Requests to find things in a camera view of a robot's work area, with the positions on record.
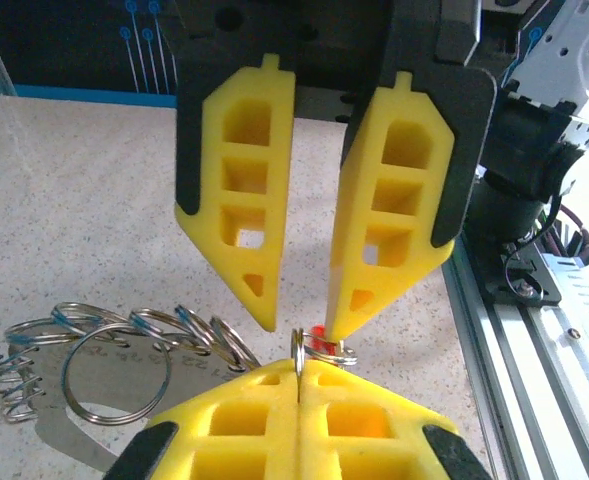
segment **metal tag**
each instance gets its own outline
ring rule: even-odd
[[[59,327],[48,333],[65,332]],[[42,329],[25,335],[41,334]],[[70,365],[70,385],[79,402],[104,405],[135,412],[149,402],[165,376],[165,360],[147,336],[124,335],[129,348],[92,340],[74,356]],[[26,356],[33,361],[23,374],[42,378],[38,382],[45,395],[31,402],[37,413],[36,433],[46,444],[99,471],[107,471],[116,456],[77,427],[67,415],[67,402],[61,390],[62,365],[73,344],[41,346]],[[22,350],[10,345],[9,354]],[[172,374],[167,392],[148,418],[238,377],[216,354],[199,356],[187,350],[172,350]]]

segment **yellow gripper jaw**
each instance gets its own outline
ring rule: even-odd
[[[239,69],[207,97],[198,211],[176,205],[181,228],[268,331],[276,328],[294,84],[278,56],[265,55],[260,68]]]
[[[446,480],[447,455],[467,458],[451,421],[382,387],[316,360],[301,382],[299,403],[294,361],[281,360],[178,405],[105,478]]]
[[[341,167],[326,335],[344,339],[442,264],[430,237],[454,134],[401,72],[372,96]]]

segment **black cable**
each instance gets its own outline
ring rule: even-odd
[[[516,248],[514,249],[514,251],[512,253],[510,253],[505,258],[505,262],[503,263],[503,273],[505,275],[505,282],[507,283],[507,286],[512,291],[512,293],[514,295],[516,295],[518,298],[520,298],[521,300],[540,301],[543,298],[543,287],[531,275],[527,275],[528,283],[537,291],[538,298],[534,298],[532,296],[523,295],[522,293],[519,293],[514,288],[514,285],[512,285],[512,282],[510,280],[509,263],[512,260],[512,258],[514,258],[514,255],[516,255],[518,252],[523,250],[525,247],[538,241],[543,235],[545,235],[554,226],[554,222],[556,221],[556,217],[557,217],[560,209],[561,209],[561,195],[556,194],[552,198],[552,203],[550,205],[550,213],[547,216],[547,220],[545,221],[545,224],[541,227],[541,229],[538,232],[536,232],[536,235],[534,235],[532,238],[530,238],[525,243],[517,245]]]
[[[583,242],[576,256],[581,259],[583,266],[587,267],[589,265],[589,231],[587,228],[585,228],[583,221],[578,217],[578,215],[576,215],[568,207],[561,205],[561,211],[567,215],[578,227],[578,233],[583,238]]]
[[[552,228],[550,228],[550,231],[547,233],[552,238],[552,241],[554,242],[556,248],[559,251],[559,255],[557,256],[569,257],[569,255],[567,254],[567,249],[565,248],[565,245],[563,245],[563,241],[561,240],[561,237],[558,234],[558,230],[556,230],[556,226],[552,225]]]
[[[543,235],[543,238],[541,238],[541,241],[544,244],[545,250],[548,253],[551,253],[555,257],[561,256],[561,251],[556,246],[556,243],[554,242],[554,239],[550,235],[550,232],[547,232],[545,235]]]

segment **red object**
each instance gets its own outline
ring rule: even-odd
[[[312,335],[320,338],[325,338],[325,327],[323,325],[314,325],[310,330]],[[310,347],[319,352],[327,353],[328,355],[336,355],[336,345],[332,342],[325,342],[317,338],[310,338]]]

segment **screw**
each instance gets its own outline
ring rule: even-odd
[[[575,328],[568,328],[567,329],[567,334],[570,337],[572,337],[574,340],[578,340],[579,338],[581,338],[581,332],[579,332]]]
[[[522,297],[533,297],[536,294],[536,289],[527,282],[522,282],[518,286],[518,293]]]

